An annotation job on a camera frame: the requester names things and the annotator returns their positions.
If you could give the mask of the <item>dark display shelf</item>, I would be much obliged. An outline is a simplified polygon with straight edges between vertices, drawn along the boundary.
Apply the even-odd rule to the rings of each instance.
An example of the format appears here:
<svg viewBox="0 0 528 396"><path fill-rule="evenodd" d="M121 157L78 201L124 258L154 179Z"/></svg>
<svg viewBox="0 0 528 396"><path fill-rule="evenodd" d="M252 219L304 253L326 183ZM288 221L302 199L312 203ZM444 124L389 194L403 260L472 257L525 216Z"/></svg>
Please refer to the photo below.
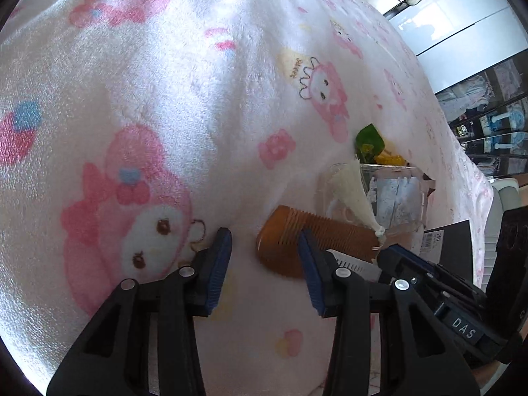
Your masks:
<svg viewBox="0 0 528 396"><path fill-rule="evenodd" d="M488 177L527 172L527 52L436 94L448 125Z"/></svg>

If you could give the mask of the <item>green yellow snack wrapper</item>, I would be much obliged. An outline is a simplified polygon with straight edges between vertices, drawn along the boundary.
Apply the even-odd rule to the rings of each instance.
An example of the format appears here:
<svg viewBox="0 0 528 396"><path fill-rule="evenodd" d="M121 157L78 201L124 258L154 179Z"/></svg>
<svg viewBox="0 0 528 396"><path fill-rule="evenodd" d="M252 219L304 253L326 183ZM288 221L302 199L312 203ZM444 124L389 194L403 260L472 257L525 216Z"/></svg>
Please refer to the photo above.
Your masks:
<svg viewBox="0 0 528 396"><path fill-rule="evenodd" d="M385 141L372 123L362 128L356 135L355 150L361 164L407 165L407 161L401 155L387 151Z"/></svg>

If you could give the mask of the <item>black cardboard storage box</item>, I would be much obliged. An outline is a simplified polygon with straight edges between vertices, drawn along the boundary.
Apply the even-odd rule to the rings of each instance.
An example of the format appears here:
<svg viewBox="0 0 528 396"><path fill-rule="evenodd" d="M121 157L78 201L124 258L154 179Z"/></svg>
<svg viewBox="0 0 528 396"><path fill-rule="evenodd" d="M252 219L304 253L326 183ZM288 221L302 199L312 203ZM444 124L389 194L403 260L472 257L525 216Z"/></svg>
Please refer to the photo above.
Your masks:
<svg viewBox="0 0 528 396"><path fill-rule="evenodd" d="M427 265L424 275L437 275L438 268L471 286L474 277L473 244L468 220L424 232L420 258Z"/></svg>

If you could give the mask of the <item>brown wooden comb with tassel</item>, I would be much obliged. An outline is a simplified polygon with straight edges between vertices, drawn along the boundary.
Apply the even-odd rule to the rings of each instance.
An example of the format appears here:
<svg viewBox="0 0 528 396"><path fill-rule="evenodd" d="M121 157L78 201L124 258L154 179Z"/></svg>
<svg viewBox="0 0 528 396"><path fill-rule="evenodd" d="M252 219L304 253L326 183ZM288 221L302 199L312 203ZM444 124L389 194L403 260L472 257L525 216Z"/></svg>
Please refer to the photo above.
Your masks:
<svg viewBox="0 0 528 396"><path fill-rule="evenodd" d="M323 250L370 262L387 238L387 229L375 217L364 190L358 157L333 165L321 181L323 214L278 206L256 238L256 255L269 271L288 278L303 277L297 254L299 236L309 230Z"/></svg>

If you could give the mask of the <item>white wardrobe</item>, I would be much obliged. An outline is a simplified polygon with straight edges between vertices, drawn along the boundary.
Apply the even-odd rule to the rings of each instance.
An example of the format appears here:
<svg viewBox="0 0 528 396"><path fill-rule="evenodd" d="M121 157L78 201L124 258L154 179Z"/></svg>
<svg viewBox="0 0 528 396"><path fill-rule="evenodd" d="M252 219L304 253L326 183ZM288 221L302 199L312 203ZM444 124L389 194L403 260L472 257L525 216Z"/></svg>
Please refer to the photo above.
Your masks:
<svg viewBox="0 0 528 396"><path fill-rule="evenodd" d="M366 0L443 91L527 48L527 29L508 0Z"/></svg>

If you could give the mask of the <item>pink cartoon print bedsheet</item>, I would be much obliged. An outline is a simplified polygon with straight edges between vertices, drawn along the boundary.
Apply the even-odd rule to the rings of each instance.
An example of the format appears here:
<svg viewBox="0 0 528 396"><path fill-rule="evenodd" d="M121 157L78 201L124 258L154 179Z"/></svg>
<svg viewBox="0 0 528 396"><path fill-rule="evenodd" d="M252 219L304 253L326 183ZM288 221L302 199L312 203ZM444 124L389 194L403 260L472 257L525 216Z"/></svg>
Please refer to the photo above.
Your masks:
<svg viewBox="0 0 528 396"><path fill-rule="evenodd" d="M307 395L334 324L259 262L280 205L373 125L436 183L432 228L471 226L481 282L492 190L421 65L365 0L20 0L1 32L1 337L39 391L125 278L155 281L225 226L218 307L196 325L210 395Z"/></svg>

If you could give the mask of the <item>clear cartoon phone case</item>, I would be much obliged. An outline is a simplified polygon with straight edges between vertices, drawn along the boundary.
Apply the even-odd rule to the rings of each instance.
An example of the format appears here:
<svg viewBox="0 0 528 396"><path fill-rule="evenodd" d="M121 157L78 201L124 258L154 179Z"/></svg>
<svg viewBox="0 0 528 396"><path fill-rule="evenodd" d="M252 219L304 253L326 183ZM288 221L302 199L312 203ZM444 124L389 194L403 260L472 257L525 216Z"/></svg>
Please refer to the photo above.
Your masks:
<svg viewBox="0 0 528 396"><path fill-rule="evenodd" d="M368 165L354 159L332 165L320 177L318 211L383 239L421 230L435 189L436 182L417 167Z"/></svg>

